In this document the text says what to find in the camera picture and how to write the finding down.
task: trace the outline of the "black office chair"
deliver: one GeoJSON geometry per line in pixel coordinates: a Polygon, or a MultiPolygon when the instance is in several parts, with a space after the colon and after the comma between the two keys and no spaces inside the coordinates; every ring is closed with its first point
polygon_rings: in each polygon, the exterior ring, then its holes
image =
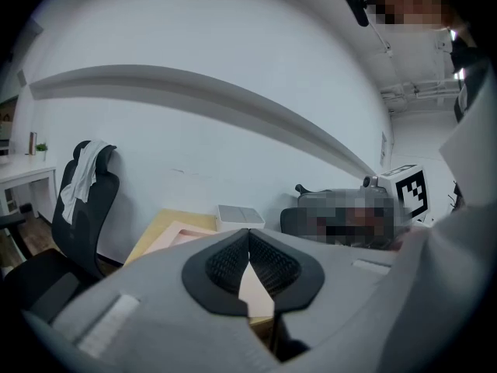
{"type": "MultiPolygon", "coordinates": [[[[75,148],[74,160],[65,168],[61,190],[71,182],[79,154],[88,143],[83,141],[75,148]]],[[[21,309],[31,311],[46,322],[50,322],[70,300],[103,277],[96,247],[103,222],[119,189],[119,178],[107,171],[114,149],[115,146],[109,145],[97,156],[96,183],[90,188],[88,203],[76,201],[72,224],[62,217],[64,204],[59,194],[52,221],[52,237],[65,256],[49,249],[30,257],[16,227],[24,221],[22,215],[0,219],[0,229],[8,228],[21,252],[28,253],[25,254],[26,262],[5,277],[6,290],[21,309]]]]}

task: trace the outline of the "white cloth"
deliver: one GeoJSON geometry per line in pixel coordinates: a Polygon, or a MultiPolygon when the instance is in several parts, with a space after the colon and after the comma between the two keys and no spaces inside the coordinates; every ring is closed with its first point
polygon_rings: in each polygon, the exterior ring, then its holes
{"type": "Polygon", "coordinates": [[[96,158],[107,145],[106,142],[100,140],[90,141],[79,154],[78,166],[71,183],[61,191],[61,199],[64,203],[62,217],[69,224],[72,224],[76,199],[80,199],[84,203],[88,201],[90,187],[96,183],[96,158]]]}

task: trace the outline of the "white box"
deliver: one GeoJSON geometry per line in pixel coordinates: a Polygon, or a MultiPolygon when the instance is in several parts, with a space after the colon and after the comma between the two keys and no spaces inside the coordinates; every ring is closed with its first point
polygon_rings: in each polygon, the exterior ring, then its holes
{"type": "Polygon", "coordinates": [[[266,222],[260,214],[250,207],[225,206],[219,204],[216,213],[218,232],[233,231],[242,228],[264,228],[266,222]]]}
{"type": "Polygon", "coordinates": [[[380,174],[378,186],[396,197],[413,221],[422,220],[429,213],[429,193],[422,166],[405,165],[380,174]]]}

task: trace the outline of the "small green plant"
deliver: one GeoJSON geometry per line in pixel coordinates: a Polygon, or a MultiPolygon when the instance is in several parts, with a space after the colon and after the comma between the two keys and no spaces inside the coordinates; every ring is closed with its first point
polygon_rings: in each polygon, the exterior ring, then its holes
{"type": "Polygon", "coordinates": [[[47,144],[43,143],[43,144],[38,144],[36,146],[36,150],[38,152],[44,152],[44,151],[48,151],[48,147],[47,147],[47,144]]]}

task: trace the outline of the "potted plant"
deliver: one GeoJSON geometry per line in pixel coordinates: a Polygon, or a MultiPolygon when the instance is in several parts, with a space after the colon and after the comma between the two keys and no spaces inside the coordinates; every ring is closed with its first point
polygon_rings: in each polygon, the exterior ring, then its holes
{"type": "Polygon", "coordinates": [[[45,161],[45,159],[47,158],[47,151],[48,151],[47,144],[45,142],[43,144],[37,144],[35,149],[36,149],[36,154],[41,156],[42,160],[45,161]]]}

